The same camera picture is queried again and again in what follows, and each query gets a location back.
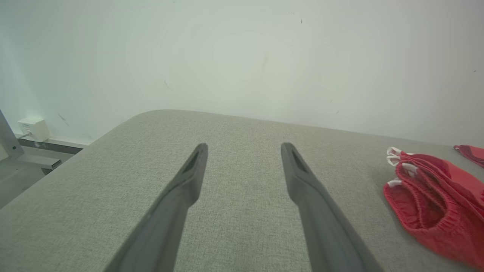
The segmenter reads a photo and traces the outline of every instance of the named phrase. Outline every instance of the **white power adapter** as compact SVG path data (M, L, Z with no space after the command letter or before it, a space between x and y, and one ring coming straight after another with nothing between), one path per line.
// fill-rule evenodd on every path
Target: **white power adapter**
M47 128L45 120L40 117L27 117L18 121L22 133L32 133L31 136L25 137L26 140L33 140L36 142L43 142L50 138L50 132Z

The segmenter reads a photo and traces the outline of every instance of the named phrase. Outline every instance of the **white wall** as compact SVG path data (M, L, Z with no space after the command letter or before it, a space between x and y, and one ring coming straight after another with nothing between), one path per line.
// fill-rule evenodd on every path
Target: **white wall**
M484 147L482 14L481 0L4 0L0 108L16 132L40 115L78 142L171 108Z

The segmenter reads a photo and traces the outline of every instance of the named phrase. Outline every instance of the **gray table surface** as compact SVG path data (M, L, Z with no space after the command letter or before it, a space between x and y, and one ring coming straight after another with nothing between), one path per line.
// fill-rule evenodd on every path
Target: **gray table surface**
M201 142L209 146L207 169L177 271L310 270L287 195L283 142L297 147L386 271L470 270L406 233L382 193L395 177L389 146L449 160L484 180L484 169L452 147L157 110L119 125L0 210L0 271L101 271Z

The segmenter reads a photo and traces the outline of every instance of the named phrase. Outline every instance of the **red garment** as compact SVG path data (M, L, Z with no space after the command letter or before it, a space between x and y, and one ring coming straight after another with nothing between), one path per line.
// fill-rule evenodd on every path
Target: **red garment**
M459 151L464 157L473 161L480 167L484 167L484 149L475 146L460 145L454 146L454 149Z
M383 192L403 227L432 251L484 271L484 183L433 156L389 154L398 179Z

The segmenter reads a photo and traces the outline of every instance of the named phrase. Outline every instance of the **gray floor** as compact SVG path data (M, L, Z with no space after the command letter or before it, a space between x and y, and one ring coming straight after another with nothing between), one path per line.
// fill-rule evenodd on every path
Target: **gray floor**
M61 159L62 162L73 155L54 151L23 147L25 153L49 158ZM45 175L38 167L13 163L8 159L0 162L0 209L28 190Z

